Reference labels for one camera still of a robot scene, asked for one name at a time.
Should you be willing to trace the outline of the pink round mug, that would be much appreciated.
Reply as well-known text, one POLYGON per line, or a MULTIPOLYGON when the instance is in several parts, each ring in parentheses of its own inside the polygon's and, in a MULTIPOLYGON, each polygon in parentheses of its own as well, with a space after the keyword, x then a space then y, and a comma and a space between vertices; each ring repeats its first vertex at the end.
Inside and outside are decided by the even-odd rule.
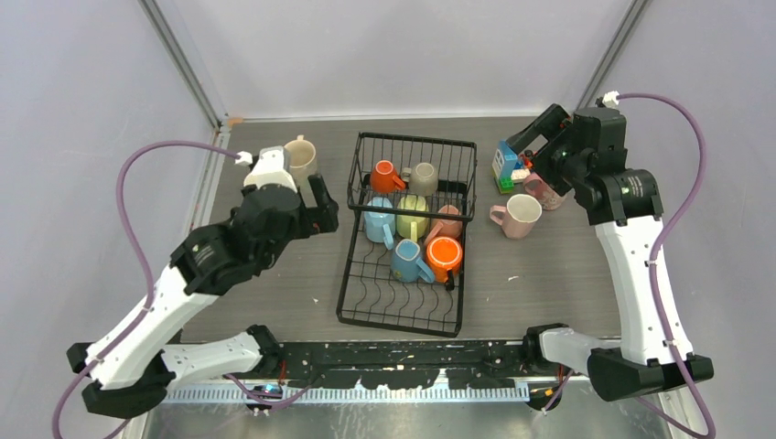
POLYGON ((555 192, 541 177, 536 173, 530 174, 523 181, 523 190, 526 194, 534 197, 543 210, 557 210, 566 200, 565 196, 555 192))

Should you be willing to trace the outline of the cream floral tall mug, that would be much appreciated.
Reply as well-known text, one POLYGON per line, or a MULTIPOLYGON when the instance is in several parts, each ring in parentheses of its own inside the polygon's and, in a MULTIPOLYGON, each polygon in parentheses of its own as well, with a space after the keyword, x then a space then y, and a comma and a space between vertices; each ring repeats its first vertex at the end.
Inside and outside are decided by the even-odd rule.
POLYGON ((288 172, 299 188, 309 187, 308 178, 318 172, 316 147, 299 134, 284 145, 288 152, 288 172))

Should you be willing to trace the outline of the blue mug front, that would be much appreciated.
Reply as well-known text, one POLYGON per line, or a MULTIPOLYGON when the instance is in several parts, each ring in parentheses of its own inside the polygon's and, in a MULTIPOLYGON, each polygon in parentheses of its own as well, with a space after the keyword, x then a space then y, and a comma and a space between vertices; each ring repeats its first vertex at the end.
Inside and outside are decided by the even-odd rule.
POLYGON ((419 280, 432 284, 435 276, 424 260, 421 246, 414 241, 403 239, 393 248, 391 258, 391 274, 393 278, 403 283, 414 283, 419 280))

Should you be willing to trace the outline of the orange mug front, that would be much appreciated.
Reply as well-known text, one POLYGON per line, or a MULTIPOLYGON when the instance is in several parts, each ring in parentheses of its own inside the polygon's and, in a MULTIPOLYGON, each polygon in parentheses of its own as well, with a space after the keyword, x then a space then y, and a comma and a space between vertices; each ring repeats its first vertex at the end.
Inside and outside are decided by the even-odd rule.
POLYGON ((463 262, 463 248, 455 238, 440 236, 426 245, 426 263, 432 270, 437 283, 455 280, 463 262))

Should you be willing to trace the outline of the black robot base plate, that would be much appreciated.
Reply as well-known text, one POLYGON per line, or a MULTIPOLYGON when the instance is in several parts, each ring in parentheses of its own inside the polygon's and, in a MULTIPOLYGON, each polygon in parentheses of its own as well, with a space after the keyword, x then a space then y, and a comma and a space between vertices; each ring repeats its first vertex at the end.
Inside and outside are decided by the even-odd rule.
POLYGON ((278 380, 326 389, 427 389, 445 377, 454 390, 505 389, 517 378, 557 383, 567 367, 529 360, 520 341, 424 340, 286 342, 271 369, 238 373, 242 379, 278 380))

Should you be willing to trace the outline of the pink faceted mug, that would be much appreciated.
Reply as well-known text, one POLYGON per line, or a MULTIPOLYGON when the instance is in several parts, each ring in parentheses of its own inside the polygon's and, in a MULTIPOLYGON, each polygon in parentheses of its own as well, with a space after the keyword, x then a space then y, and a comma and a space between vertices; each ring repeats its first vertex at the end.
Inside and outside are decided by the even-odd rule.
POLYGON ((519 240, 526 237, 541 218, 543 207, 531 195, 516 194, 504 205, 490 207, 490 219, 501 227, 505 237, 519 240))

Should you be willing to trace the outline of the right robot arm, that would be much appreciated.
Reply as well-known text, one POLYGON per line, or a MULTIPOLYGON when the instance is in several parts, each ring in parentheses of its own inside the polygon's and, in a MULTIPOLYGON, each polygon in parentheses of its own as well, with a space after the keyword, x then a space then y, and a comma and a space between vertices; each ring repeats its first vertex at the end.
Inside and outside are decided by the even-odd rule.
POLYGON ((530 327, 523 365, 557 365, 589 378, 604 401, 671 391, 710 380, 713 362, 695 352, 675 308, 658 239, 663 203, 654 175, 626 164, 626 118, 616 109, 574 113, 553 104, 507 140, 556 193, 572 193, 605 252, 620 315, 620 338, 561 324, 530 327))

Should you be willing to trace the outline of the light blue mug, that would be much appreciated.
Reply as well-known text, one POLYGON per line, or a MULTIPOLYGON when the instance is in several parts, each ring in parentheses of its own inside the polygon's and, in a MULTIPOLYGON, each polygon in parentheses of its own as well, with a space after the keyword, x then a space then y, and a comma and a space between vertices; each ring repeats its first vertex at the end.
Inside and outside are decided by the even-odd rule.
POLYGON ((392 212, 365 211, 364 229, 366 237, 375 243, 382 243, 388 250, 394 247, 395 215, 392 212))

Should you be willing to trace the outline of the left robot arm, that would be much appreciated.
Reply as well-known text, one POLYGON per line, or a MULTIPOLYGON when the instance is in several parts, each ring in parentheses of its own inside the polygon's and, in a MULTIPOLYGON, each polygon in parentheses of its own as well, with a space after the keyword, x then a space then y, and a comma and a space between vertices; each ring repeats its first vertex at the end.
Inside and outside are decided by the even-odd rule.
POLYGON ((285 186, 244 187, 227 220, 196 228, 172 252, 151 303, 141 301, 103 339, 68 349, 72 370, 91 380, 81 392, 88 412, 129 420, 194 381, 246 372, 268 379, 279 371, 283 350, 265 326, 201 345, 171 340, 232 287, 271 269, 289 242, 337 230, 339 205, 323 176, 307 181, 313 207, 285 186))

